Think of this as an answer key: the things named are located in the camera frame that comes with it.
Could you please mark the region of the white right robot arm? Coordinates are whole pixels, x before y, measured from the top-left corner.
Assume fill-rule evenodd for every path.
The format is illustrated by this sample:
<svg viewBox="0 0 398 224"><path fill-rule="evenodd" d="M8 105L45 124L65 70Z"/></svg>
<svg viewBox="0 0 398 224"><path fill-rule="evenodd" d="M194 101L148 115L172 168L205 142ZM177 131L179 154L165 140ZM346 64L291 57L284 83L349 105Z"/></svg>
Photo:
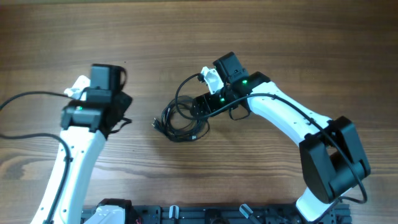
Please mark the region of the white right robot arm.
<svg viewBox="0 0 398 224"><path fill-rule="evenodd" d="M327 217L340 223L343 217L334 206L345 200L346 193L358 186L368 196L362 183L371 167L356 127L348 118L331 119L320 115L282 92L261 72L249 74L234 52L203 67L198 80L205 83L208 93L193 99L191 115L207 119L242 105L271 122L299 148L304 193L293 204L293 215L280 217L280 222L318 223Z"/></svg>

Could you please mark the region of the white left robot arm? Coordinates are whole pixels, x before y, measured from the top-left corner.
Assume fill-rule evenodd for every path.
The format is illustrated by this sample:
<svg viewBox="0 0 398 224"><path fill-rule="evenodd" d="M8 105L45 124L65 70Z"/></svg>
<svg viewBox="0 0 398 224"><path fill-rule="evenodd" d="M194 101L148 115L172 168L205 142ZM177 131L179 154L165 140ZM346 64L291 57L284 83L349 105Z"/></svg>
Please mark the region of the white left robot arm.
<svg viewBox="0 0 398 224"><path fill-rule="evenodd" d="M62 140L33 223L79 223L94 164L110 134L132 103L123 92L127 71L93 64L65 89L72 98L61 115Z"/></svg>

